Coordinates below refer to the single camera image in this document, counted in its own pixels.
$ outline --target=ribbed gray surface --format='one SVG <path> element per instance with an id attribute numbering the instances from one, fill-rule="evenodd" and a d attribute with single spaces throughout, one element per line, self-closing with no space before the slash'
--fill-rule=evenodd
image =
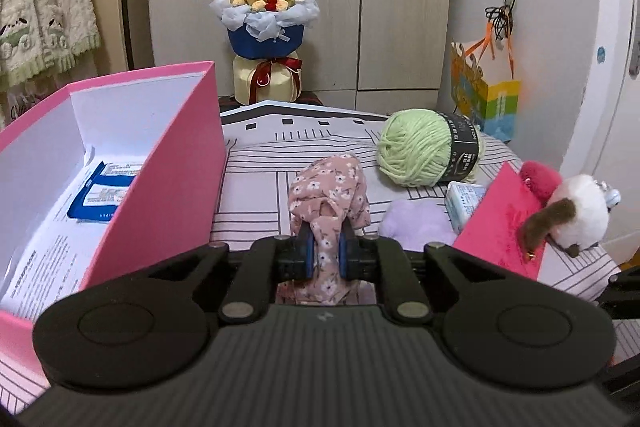
<path id="1" fill-rule="evenodd" d="M 19 419 L 34 427 L 604 427 L 628 417 L 592 386 L 535 395 L 476 381 L 428 331 L 394 327 L 377 307 L 273 306 L 260 323 L 222 330 L 171 381 L 125 396 L 55 388 Z"/>

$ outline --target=purple fluffy object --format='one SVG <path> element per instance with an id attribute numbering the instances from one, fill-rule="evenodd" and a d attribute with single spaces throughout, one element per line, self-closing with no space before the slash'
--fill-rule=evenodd
<path id="1" fill-rule="evenodd" d="M 392 201 L 378 234 L 395 239 L 403 249 L 412 251 L 422 251 L 431 241 L 453 245 L 456 240 L 444 208 L 431 200 Z"/>

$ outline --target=blue packet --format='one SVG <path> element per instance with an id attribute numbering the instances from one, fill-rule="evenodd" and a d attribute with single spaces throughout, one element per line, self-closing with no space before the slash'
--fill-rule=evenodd
<path id="1" fill-rule="evenodd" d="M 110 221 L 140 169 L 142 163 L 100 162 L 71 202 L 66 215 L 72 219 Z"/>

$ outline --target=red bow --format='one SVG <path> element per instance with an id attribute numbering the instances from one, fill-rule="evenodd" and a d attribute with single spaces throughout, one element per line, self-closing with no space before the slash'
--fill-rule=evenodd
<path id="1" fill-rule="evenodd" d="M 281 64 L 287 70 L 291 71 L 291 78 L 293 79 L 294 86 L 294 98 L 298 98 L 300 94 L 300 68 L 302 67 L 302 60 L 298 58 L 284 57 L 284 58 L 270 58 L 258 64 L 255 68 L 254 74 L 251 77 L 251 85 L 249 88 L 249 103 L 255 103 L 258 94 L 259 87 L 266 87 L 271 82 L 271 65 Z"/>

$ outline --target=yarn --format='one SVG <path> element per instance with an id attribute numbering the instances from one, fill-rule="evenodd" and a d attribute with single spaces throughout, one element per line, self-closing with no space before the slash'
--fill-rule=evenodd
<path id="1" fill-rule="evenodd" d="M 478 132 L 479 159 L 484 139 Z M 386 121 L 378 143 L 380 170 L 404 187 L 433 187 L 447 169 L 451 131 L 444 118 L 429 109 L 406 109 Z M 465 181 L 470 180 L 478 162 Z"/>

